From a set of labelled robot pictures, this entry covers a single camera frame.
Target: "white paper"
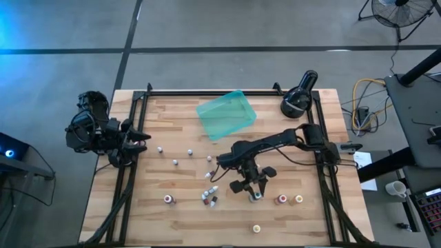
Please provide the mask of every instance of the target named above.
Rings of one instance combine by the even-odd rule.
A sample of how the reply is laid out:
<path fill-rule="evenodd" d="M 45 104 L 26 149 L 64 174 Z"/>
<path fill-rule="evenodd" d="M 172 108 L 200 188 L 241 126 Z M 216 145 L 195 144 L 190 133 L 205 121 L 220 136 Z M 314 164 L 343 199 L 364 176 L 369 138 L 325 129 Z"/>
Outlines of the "white paper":
<path fill-rule="evenodd" d="M 360 168 L 372 164 L 371 154 L 369 152 L 355 152 L 353 160 L 358 163 Z M 377 182 L 375 179 L 368 180 L 361 184 L 361 189 L 377 191 Z"/>

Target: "blue light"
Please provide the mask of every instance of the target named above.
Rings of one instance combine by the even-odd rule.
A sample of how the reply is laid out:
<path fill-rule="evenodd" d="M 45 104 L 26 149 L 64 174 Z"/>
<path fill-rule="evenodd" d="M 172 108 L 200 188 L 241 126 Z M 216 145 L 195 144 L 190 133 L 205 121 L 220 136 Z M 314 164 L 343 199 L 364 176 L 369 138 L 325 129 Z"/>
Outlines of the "blue light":
<path fill-rule="evenodd" d="M 12 157 L 14 156 L 14 151 L 12 151 L 12 150 L 8 150 L 8 151 L 5 152 L 5 155 L 6 155 L 8 158 L 12 158 Z"/>

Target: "white mug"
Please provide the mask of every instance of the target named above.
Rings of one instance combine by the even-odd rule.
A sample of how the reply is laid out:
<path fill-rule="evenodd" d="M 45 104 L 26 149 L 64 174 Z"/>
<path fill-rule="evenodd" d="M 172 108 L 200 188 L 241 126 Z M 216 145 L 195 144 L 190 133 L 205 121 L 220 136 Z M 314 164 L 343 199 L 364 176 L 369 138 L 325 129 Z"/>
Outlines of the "white mug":
<path fill-rule="evenodd" d="M 386 184 L 386 191 L 391 196 L 399 196 L 401 198 L 406 197 L 406 185 L 404 185 L 404 183 L 401 183 L 400 181 Z"/>

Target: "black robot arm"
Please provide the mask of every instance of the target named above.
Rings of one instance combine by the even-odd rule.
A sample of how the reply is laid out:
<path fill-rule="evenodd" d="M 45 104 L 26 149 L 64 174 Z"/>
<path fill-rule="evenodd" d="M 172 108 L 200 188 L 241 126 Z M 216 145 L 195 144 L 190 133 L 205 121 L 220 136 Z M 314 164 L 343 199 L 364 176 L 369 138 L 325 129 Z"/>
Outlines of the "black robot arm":
<path fill-rule="evenodd" d="M 296 131 L 302 130 L 305 140 L 297 136 Z M 258 166 L 254 158 L 256 155 L 284 146 L 295 146 L 303 151 L 320 151 L 324 154 L 325 163 L 335 164 L 340 162 L 340 155 L 336 144 L 324 139 L 320 126 L 317 124 L 302 124 L 295 129 L 287 129 L 279 134 L 274 134 L 257 141 L 237 141 L 232 145 L 232 152 L 221 154 L 216 157 L 217 164 L 223 169 L 235 169 L 244 178 L 243 181 L 230 183 L 234 193 L 242 190 L 248 191 L 254 198 L 254 191 L 250 183 L 258 183 L 260 193 L 264 195 L 268 177 L 277 175 L 272 167 L 262 168 L 258 172 Z"/>

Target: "white cap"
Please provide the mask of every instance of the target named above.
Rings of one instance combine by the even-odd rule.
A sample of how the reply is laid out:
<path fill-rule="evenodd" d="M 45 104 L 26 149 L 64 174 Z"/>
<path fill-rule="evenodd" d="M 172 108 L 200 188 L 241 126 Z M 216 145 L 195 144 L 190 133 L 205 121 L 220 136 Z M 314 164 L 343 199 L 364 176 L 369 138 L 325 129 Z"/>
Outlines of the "white cap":
<path fill-rule="evenodd" d="M 301 203 L 303 201 L 303 197 L 301 195 L 296 196 L 295 199 L 297 203 Z"/>
<path fill-rule="evenodd" d="M 260 233 L 260 225 L 254 225 L 254 226 L 253 226 L 253 232 L 254 232 L 255 234 Z"/>
<path fill-rule="evenodd" d="M 280 203 L 286 203 L 287 202 L 287 196 L 286 195 L 279 195 L 278 196 L 278 201 Z"/>
<path fill-rule="evenodd" d="M 164 201 L 165 201 L 165 203 L 171 203 L 172 202 L 172 196 L 170 196 L 170 195 L 164 196 Z"/>

